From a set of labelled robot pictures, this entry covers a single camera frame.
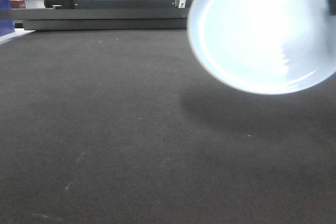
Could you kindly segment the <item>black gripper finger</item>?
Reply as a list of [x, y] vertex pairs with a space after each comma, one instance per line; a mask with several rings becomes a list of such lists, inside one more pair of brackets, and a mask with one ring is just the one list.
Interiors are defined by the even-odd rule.
[[336, 15], [336, 0], [327, 0], [328, 4], [328, 15], [335, 16]]

